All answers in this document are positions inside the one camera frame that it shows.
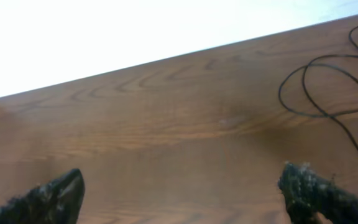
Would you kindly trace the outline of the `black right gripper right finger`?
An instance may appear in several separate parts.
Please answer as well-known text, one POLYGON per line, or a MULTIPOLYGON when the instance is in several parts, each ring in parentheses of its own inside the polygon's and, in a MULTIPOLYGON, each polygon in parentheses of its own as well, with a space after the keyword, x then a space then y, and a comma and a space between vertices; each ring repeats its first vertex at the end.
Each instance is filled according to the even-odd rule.
POLYGON ((308 166, 287 162, 278 180, 285 210, 292 223, 321 223, 319 214, 331 223, 358 223, 358 197, 308 166))

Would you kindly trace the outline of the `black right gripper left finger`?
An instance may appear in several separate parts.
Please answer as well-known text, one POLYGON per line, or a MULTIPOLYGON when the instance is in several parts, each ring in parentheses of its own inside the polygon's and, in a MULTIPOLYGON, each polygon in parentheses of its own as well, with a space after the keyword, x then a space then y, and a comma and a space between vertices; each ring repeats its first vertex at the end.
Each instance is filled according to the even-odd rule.
POLYGON ((0 207, 0 223, 76 224, 85 195, 79 169, 72 169, 50 182, 13 197, 0 207))

